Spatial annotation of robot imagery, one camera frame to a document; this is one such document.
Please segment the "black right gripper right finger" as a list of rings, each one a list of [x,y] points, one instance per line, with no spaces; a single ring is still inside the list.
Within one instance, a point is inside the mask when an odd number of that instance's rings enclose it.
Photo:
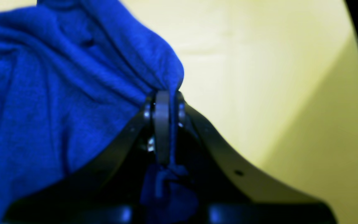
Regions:
[[[177,162],[190,173],[202,224],[335,224],[321,200],[255,167],[176,93]]]

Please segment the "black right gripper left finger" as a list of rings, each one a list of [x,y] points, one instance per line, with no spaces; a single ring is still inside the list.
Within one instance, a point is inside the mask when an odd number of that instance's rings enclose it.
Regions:
[[[93,160],[64,180],[18,200],[7,224],[133,224],[150,163],[171,162],[170,93],[149,95],[142,109]]]

